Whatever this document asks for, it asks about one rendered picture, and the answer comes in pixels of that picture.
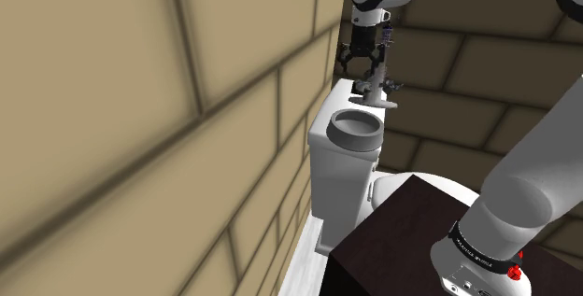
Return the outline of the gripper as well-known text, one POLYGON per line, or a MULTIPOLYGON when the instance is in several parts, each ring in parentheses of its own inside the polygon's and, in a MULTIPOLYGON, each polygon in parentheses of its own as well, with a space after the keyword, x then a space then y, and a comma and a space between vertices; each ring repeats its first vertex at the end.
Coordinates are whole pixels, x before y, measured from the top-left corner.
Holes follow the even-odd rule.
POLYGON ((343 75, 348 74, 348 63, 354 57, 370 59, 370 76, 385 64, 386 46, 382 43, 376 44, 376 39, 376 26, 352 25, 350 44, 339 43, 336 53, 336 60, 342 68, 343 75))

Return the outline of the grey figure on round base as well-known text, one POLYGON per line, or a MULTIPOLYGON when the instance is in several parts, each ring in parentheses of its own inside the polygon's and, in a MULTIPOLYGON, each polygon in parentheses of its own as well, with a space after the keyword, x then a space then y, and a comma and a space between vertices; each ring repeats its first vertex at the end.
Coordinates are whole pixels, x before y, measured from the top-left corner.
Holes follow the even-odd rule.
MULTIPOLYGON (((389 21, 383 23, 381 41, 387 47, 392 43, 391 34, 393 28, 389 21)), ((403 85, 396 83, 389 78, 387 65, 380 66, 373 76, 369 75, 370 68, 365 72, 364 79, 354 80, 351 93, 356 97, 350 97, 349 100, 361 106, 370 106, 375 108, 393 109, 398 105, 394 102, 383 100, 382 93, 389 95, 393 91, 399 91, 403 85)))

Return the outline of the grey bowl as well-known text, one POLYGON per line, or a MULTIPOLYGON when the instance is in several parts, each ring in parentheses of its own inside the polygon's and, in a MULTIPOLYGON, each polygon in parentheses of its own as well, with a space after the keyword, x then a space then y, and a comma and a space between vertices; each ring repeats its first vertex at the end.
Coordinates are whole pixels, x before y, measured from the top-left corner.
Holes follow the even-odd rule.
POLYGON ((330 117, 326 135, 338 147, 367 152, 383 143, 384 123, 375 115, 359 109, 341 109, 330 117))

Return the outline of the dark robot stand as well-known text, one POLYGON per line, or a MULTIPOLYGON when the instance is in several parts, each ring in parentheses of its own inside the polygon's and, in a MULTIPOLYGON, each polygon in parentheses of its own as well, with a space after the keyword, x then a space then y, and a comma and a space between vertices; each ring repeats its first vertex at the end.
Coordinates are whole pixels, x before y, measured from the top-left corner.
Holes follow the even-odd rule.
MULTIPOLYGON (((333 249, 320 296, 453 296, 430 253, 470 206, 411 176, 333 249)), ((583 296, 583 272, 532 241, 521 264, 532 296, 583 296)))

